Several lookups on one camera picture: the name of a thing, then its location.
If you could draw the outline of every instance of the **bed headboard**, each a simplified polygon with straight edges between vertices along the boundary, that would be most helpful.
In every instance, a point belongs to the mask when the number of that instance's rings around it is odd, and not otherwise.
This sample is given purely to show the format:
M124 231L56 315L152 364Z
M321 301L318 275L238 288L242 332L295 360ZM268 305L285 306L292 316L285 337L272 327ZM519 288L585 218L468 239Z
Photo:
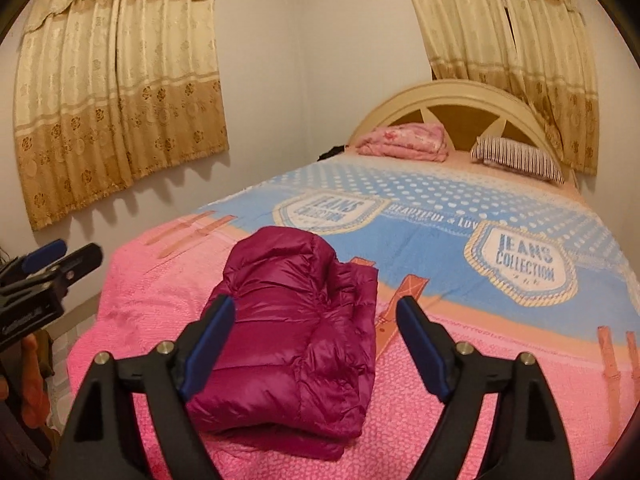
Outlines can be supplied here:
M400 92L360 123L349 144L379 126L433 121L444 124L457 150L468 152L481 136L537 146L553 158L567 181L575 183L575 173L560 162L529 107L507 92L475 81L441 79Z

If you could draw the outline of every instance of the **white wall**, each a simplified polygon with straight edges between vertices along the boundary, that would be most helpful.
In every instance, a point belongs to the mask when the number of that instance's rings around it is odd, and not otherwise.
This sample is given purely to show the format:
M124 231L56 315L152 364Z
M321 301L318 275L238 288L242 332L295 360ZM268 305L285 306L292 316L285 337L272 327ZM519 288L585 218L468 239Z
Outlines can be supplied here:
M587 202L640 276L640 67L597 0L575 0L593 45L600 93L598 175L581 178Z
M24 12L0 45L0 246L18 255L56 238L64 238L72 250L93 241L108 258L146 229L307 164L295 9L293 0L216 0L229 153L156 173L35 235L24 208L12 134ZM66 307L97 294L107 268L108 260L77 283Z
M431 79L411 0L300 0L312 154L347 142L382 101Z

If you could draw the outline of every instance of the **purple puffer jacket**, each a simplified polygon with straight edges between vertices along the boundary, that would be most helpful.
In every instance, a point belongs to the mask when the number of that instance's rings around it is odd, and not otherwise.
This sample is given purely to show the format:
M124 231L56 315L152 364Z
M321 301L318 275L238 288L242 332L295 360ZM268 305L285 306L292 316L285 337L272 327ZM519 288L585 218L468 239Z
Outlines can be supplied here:
M238 242L211 298L236 325L188 404L201 431L338 460L362 433L374 381L378 271L342 264L321 237L265 227Z

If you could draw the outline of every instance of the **metal bolt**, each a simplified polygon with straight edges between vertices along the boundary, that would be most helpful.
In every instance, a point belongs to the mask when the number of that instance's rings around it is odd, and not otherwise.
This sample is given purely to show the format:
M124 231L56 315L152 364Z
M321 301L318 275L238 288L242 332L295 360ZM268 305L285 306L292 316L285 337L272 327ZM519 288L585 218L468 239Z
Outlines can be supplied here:
M532 366L536 364L536 357L533 354L528 352L524 352L524 354L520 354L520 360L526 364L527 366Z
M467 341L461 341L456 345L456 350L460 355L469 355L472 354L476 349L471 343Z
M169 355L171 352L174 351L174 348L175 348L175 344L173 341L162 341L156 347L156 350L158 350L158 352L161 353L162 355Z
M96 357L94 357L94 362L97 365L105 365L111 359L111 354L109 352L100 352Z

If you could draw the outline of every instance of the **bed sheet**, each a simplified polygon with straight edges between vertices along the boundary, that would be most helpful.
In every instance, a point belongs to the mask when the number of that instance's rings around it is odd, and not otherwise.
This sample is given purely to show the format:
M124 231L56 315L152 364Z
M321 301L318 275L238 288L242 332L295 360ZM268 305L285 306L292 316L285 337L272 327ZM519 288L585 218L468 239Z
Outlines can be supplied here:
M442 410L397 334L394 305L409 294L457 340L495 356L537 356L577 479L587 479L640 400L638 281L575 190L455 163L345 154L145 233L113 257L98 321L68 359L73 389L96 352L123 358L175 338L200 315L238 240L263 226L292 226L323 236L342 261L380 270L369 413L362 437L336 463L204 435L226 480L409 475ZM462 479L478 471L494 405L488 397ZM143 399L136 409L154 474L169 478Z

